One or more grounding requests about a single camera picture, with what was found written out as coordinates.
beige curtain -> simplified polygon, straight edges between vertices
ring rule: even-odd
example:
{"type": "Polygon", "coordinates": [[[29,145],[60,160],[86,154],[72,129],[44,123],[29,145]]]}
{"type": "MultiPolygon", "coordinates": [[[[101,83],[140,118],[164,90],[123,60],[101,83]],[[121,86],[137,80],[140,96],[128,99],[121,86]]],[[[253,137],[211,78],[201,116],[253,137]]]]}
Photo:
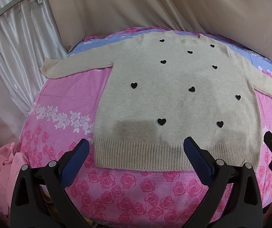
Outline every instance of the beige curtain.
{"type": "Polygon", "coordinates": [[[136,26],[225,36],[272,60],[272,0],[49,0],[64,46],[136,26]]]}

ribbed hem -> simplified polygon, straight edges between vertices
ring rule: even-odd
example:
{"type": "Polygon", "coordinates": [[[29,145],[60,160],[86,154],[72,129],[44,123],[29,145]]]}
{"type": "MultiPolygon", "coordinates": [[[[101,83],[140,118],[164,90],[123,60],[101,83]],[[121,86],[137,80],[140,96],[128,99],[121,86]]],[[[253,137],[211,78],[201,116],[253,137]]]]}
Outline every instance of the ribbed hem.
{"type": "MultiPolygon", "coordinates": [[[[241,145],[199,145],[215,159],[228,165],[242,166],[250,162],[255,171],[259,166],[260,148],[241,145]]],[[[182,145],[151,144],[95,138],[95,164],[98,167],[138,171],[192,170],[182,145]]]]}

rose pattern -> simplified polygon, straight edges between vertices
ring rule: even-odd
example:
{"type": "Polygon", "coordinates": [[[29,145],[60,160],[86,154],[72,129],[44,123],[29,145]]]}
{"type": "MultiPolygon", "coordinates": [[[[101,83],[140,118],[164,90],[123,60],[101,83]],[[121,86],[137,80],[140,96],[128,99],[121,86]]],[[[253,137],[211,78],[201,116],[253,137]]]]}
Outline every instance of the rose pattern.
{"type": "Polygon", "coordinates": [[[94,209],[96,211],[103,211],[107,208],[107,206],[102,202],[101,199],[97,199],[93,202],[94,209]]]}
{"type": "Polygon", "coordinates": [[[140,183],[140,187],[143,192],[151,192],[155,190],[155,183],[151,179],[146,178],[140,183]]]}
{"type": "Polygon", "coordinates": [[[48,133],[44,132],[44,134],[42,135],[42,143],[46,143],[48,140],[48,133]]]}
{"type": "Polygon", "coordinates": [[[144,198],[144,201],[147,206],[157,206],[159,197],[154,193],[150,193],[144,198]]]}
{"type": "Polygon", "coordinates": [[[174,209],[170,209],[163,218],[167,223],[172,223],[179,220],[179,216],[179,212],[175,211],[174,209]]]}
{"type": "Polygon", "coordinates": [[[119,221],[123,224],[130,224],[132,223],[133,217],[129,215],[127,212],[123,212],[123,214],[119,215],[119,221]]]}
{"type": "Polygon", "coordinates": [[[170,209],[174,205],[174,200],[171,196],[161,199],[159,206],[164,209],[170,209]]]}
{"type": "Polygon", "coordinates": [[[99,221],[106,221],[107,218],[101,211],[96,211],[92,214],[92,218],[99,221]]]}
{"type": "Polygon", "coordinates": [[[199,199],[195,198],[192,203],[190,204],[189,208],[191,210],[191,212],[195,212],[196,208],[199,205],[199,199]]]}
{"type": "Polygon", "coordinates": [[[87,185],[87,181],[83,180],[83,181],[79,181],[78,183],[78,188],[82,191],[82,192],[86,192],[89,190],[89,186],[87,185]]]}
{"type": "Polygon", "coordinates": [[[92,170],[89,173],[89,181],[91,183],[97,183],[97,182],[99,182],[99,174],[95,170],[92,170]]]}
{"type": "Polygon", "coordinates": [[[163,173],[163,177],[166,179],[167,182],[173,182],[174,180],[179,178],[178,171],[165,171],[163,173]]]}
{"type": "Polygon", "coordinates": [[[109,174],[107,171],[102,173],[99,180],[102,188],[109,188],[115,185],[115,177],[112,174],[109,174]]]}
{"type": "Polygon", "coordinates": [[[197,196],[202,189],[202,184],[195,179],[190,180],[189,185],[187,186],[187,192],[191,197],[197,196]]]}
{"type": "Polygon", "coordinates": [[[71,196],[74,198],[79,198],[80,197],[80,191],[76,186],[71,187],[71,196]]]}
{"type": "Polygon", "coordinates": [[[142,215],[147,212],[147,207],[142,203],[137,202],[134,206],[132,206],[132,211],[134,215],[142,215]]]}
{"type": "Polygon", "coordinates": [[[190,209],[185,209],[181,215],[180,215],[180,219],[182,222],[187,222],[187,220],[191,217],[192,212],[190,211],[190,209]]]}
{"type": "Polygon", "coordinates": [[[133,204],[129,197],[122,197],[118,199],[116,206],[122,211],[128,212],[132,208],[133,204]]]}
{"type": "Polygon", "coordinates": [[[38,125],[38,127],[37,127],[37,129],[36,129],[36,135],[41,134],[41,131],[42,131],[41,125],[38,125]]]}
{"type": "Polygon", "coordinates": [[[136,178],[129,173],[125,173],[123,177],[120,179],[123,188],[129,189],[136,185],[136,178]]]}
{"type": "Polygon", "coordinates": [[[94,155],[89,153],[88,156],[86,157],[86,160],[84,162],[85,168],[91,168],[95,166],[95,159],[94,155]]]}
{"type": "Polygon", "coordinates": [[[160,209],[159,207],[153,207],[148,211],[149,219],[153,221],[161,219],[163,217],[163,214],[164,214],[163,210],[160,209]]]}
{"type": "Polygon", "coordinates": [[[51,146],[50,149],[48,150],[48,157],[50,160],[54,159],[56,155],[55,149],[51,146]]]}
{"type": "Polygon", "coordinates": [[[83,206],[92,206],[93,205],[93,198],[89,196],[89,194],[84,193],[81,196],[81,203],[83,206]]]}
{"type": "Polygon", "coordinates": [[[101,200],[104,204],[112,204],[115,202],[115,196],[113,196],[111,192],[105,191],[101,194],[101,200]]]}
{"type": "Polygon", "coordinates": [[[124,196],[124,190],[119,185],[115,185],[112,188],[112,194],[115,197],[122,197],[122,196],[124,196]]]}
{"type": "Polygon", "coordinates": [[[173,193],[176,196],[181,196],[187,192],[187,186],[182,182],[177,182],[173,187],[173,193]]]}

pink rose print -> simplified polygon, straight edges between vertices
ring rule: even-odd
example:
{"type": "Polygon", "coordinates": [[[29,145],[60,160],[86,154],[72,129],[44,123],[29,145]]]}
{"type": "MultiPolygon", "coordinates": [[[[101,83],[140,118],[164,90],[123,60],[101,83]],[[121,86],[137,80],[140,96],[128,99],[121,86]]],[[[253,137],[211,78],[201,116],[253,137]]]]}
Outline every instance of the pink rose print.
{"type": "Polygon", "coordinates": [[[34,145],[36,146],[36,145],[38,145],[38,143],[39,143],[39,137],[37,136],[37,137],[34,139],[34,145]]]}
{"type": "Polygon", "coordinates": [[[84,216],[86,217],[91,217],[92,216],[92,211],[88,206],[82,206],[80,208],[81,212],[83,212],[84,216]]]}
{"type": "Polygon", "coordinates": [[[123,224],[132,223],[133,217],[129,215],[127,212],[123,212],[123,214],[119,215],[119,221],[123,224]]]}
{"type": "Polygon", "coordinates": [[[151,210],[148,211],[148,216],[150,220],[158,220],[161,219],[164,212],[159,207],[153,207],[151,210]]]}
{"type": "Polygon", "coordinates": [[[174,200],[171,196],[167,196],[166,198],[161,199],[159,205],[164,209],[170,209],[174,205],[174,200]]]}
{"type": "Polygon", "coordinates": [[[109,191],[105,191],[101,194],[101,200],[104,204],[112,204],[115,202],[115,197],[109,191]]]}
{"type": "Polygon", "coordinates": [[[118,199],[116,206],[122,211],[128,212],[132,208],[133,204],[129,197],[123,197],[118,199]]]}
{"type": "Polygon", "coordinates": [[[196,208],[199,205],[199,199],[195,198],[192,203],[190,204],[189,208],[191,212],[195,212],[196,208]]]}
{"type": "Polygon", "coordinates": [[[47,140],[48,140],[48,134],[47,134],[47,132],[44,132],[44,134],[42,135],[42,142],[46,143],[47,140]]]}
{"type": "Polygon", "coordinates": [[[268,164],[268,162],[269,162],[269,153],[268,152],[265,153],[265,162],[266,162],[266,164],[268,164]]]}
{"type": "Polygon", "coordinates": [[[187,186],[187,192],[191,197],[198,195],[202,189],[202,184],[195,179],[190,180],[189,185],[187,186]]]}
{"type": "Polygon", "coordinates": [[[89,173],[89,181],[91,183],[97,183],[97,182],[99,182],[99,174],[95,170],[92,170],[89,173]]]}
{"type": "Polygon", "coordinates": [[[187,222],[187,220],[191,217],[192,212],[190,209],[185,209],[184,212],[180,215],[182,222],[187,222]]]}
{"type": "Polygon", "coordinates": [[[141,171],[140,173],[142,176],[147,176],[147,175],[151,174],[152,172],[151,171],[141,171]]]}
{"type": "Polygon", "coordinates": [[[88,154],[84,162],[85,168],[91,168],[95,166],[95,159],[93,154],[88,154]]]}
{"type": "Polygon", "coordinates": [[[158,201],[159,201],[159,197],[158,197],[158,195],[156,195],[154,193],[150,193],[147,195],[146,198],[144,198],[144,201],[145,201],[146,205],[148,205],[148,206],[157,206],[158,201]]]}
{"type": "Polygon", "coordinates": [[[225,209],[225,206],[226,206],[225,202],[223,200],[221,200],[218,207],[217,207],[217,209],[216,209],[216,211],[217,212],[222,212],[225,209]]]}
{"type": "Polygon", "coordinates": [[[89,196],[89,194],[85,193],[81,196],[81,203],[83,206],[92,206],[93,198],[89,196]]]}
{"type": "Polygon", "coordinates": [[[42,131],[41,125],[38,125],[38,127],[37,127],[37,129],[36,129],[36,135],[41,134],[41,131],[42,131]]]}
{"type": "Polygon", "coordinates": [[[83,180],[83,181],[80,181],[78,183],[78,188],[82,191],[82,192],[86,192],[89,190],[89,186],[87,185],[87,181],[83,180]]]}
{"type": "Polygon", "coordinates": [[[124,196],[124,190],[123,190],[123,188],[121,188],[119,185],[115,185],[115,186],[112,188],[112,194],[113,194],[115,197],[122,197],[122,196],[124,196]]]}
{"type": "Polygon", "coordinates": [[[177,178],[179,178],[179,171],[165,171],[163,173],[163,177],[167,180],[167,182],[173,182],[177,178]]]}
{"type": "Polygon", "coordinates": [[[155,183],[149,178],[146,178],[143,182],[140,183],[140,187],[143,192],[151,192],[155,190],[155,183]]]}
{"type": "Polygon", "coordinates": [[[31,135],[32,135],[32,133],[29,130],[24,132],[24,136],[26,137],[27,140],[29,140],[31,138],[31,135]]]}
{"type": "Polygon", "coordinates": [[[184,194],[185,192],[187,192],[187,186],[182,183],[182,182],[177,182],[174,187],[173,187],[173,193],[176,196],[181,196],[182,194],[184,194]]]}
{"type": "Polygon", "coordinates": [[[58,154],[58,159],[60,159],[62,156],[63,156],[63,154],[64,154],[65,152],[63,152],[62,150],[59,152],[59,154],[58,154]]]}
{"type": "Polygon", "coordinates": [[[208,191],[207,188],[205,188],[205,189],[202,190],[202,192],[199,195],[199,200],[202,200],[205,197],[207,191],[208,191]]]}
{"type": "Polygon", "coordinates": [[[51,146],[50,149],[48,150],[48,157],[49,159],[54,159],[56,155],[55,149],[51,146]]]}
{"type": "Polygon", "coordinates": [[[75,198],[80,197],[80,191],[76,186],[71,187],[71,195],[72,195],[72,197],[75,197],[75,198]]]}
{"type": "Polygon", "coordinates": [[[42,153],[37,153],[37,160],[40,162],[42,160],[42,153]]]}
{"type": "Polygon", "coordinates": [[[144,206],[142,203],[137,202],[134,206],[132,206],[132,211],[134,215],[142,215],[147,212],[147,207],[144,206]]]}
{"type": "Polygon", "coordinates": [[[103,211],[107,208],[106,205],[100,199],[95,200],[93,202],[93,205],[96,211],[103,211]]]}
{"type": "Polygon", "coordinates": [[[163,218],[167,223],[172,223],[179,220],[179,215],[179,212],[175,211],[174,209],[170,209],[163,218]]]}
{"type": "Polygon", "coordinates": [[[77,146],[77,143],[72,142],[72,144],[70,144],[69,151],[72,151],[76,146],[77,146]]]}
{"type": "Polygon", "coordinates": [[[264,172],[265,172],[265,167],[261,166],[261,167],[259,168],[259,177],[262,177],[263,174],[264,174],[264,172]]]}
{"type": "Polygon", "coordinates": [[[123,188],[129,189],[136,185],[136,178],[131,174],[125,173],[123,177],[120,179],[120,182],[123,185],[123,188]]]}
{"type": "Polygon", "coordinates": [[[175,223],[166,224],[163,228],[179,228],[180,226],[175,223]]]}
{"type": "Polygon", "coordinates": [[[102,188],[109,188],[115,185],[115,177],[112,174],[109,174],[107,171],[102,173],[99,180],[102,188]]]}
{"type": "Polygon", "coordinates": [[[92,215],[92,218],[96,219],[96,220],[100,220],[100,221],[106,221],[107,220],[107,218],[105,217],[105,215],[101,211],[94,212],[93,215],[92,215]]]}
{"type": "Polygon", "coordinates": [[[78,175],[75,177],[75,179],[73,180],[73,183],[72,183],[72,185],[76,185],[77,184],[77,182],[78,182],[78,180],[79,180],[79,178],[78,178],[78,175]]]}
{"type": "Polygon", "coordinates": [[[45,145],[45,146],[42,148],[42,150],[43,150],[43,154],[45,154],[45,155],[48,154],[48,147],[47,147],[47,145],[45,145]]]}

bed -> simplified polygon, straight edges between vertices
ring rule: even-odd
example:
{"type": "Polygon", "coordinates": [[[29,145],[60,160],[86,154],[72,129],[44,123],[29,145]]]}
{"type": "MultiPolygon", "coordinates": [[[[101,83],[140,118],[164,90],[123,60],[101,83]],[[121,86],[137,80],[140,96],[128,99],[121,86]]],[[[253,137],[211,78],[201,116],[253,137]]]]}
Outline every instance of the bed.
{"type": "MultiPolygon", "coordinates": [[[[86,37],[67,57],[142,33],[164,30],[160,27],[138,27],[104,39],[86,37]]],[[[196,35],[180,31],[175,33],[196,35]]],[[[226,43],[272,78],[271,60],[230,39],[205,35],[226,43]]],[[[105,68],[48,79],[26,119],[19,149],[28,156],[31,167],[41,167],[50,160],[58,160],[64,152],[72,150],[81,138],[85,138],[91,146],[90,154],[73,184],[66,188],[84,217],[111,227],[181,227],[207,192],[207,187],[201,184],[194,171],[137,172],[95,166],[95,114],[110,72],[111,68],[105,68]]],[[[272,131],[272,99],[257,91],[256,96],[264,134],[272,131]]],[[[272,202],[270,161],[271,154],[264,144],[256,173],[263,206],[272,202]]],[[[231,185],[228,185],[212,220],[221,216],[230,192],[231,185]]]]}

